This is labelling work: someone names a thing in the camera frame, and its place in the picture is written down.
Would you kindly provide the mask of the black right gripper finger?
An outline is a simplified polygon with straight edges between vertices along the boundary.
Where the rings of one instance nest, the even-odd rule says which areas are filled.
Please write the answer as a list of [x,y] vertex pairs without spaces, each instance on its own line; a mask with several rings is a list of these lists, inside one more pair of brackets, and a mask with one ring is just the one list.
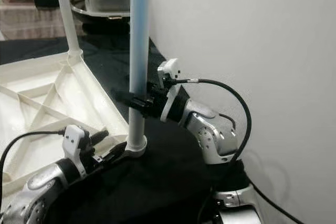
[[137,95],[127,90],[111,90],[111,95],[113,99],[129,108],[144,110],[150,107],[150,100],[145,96]]

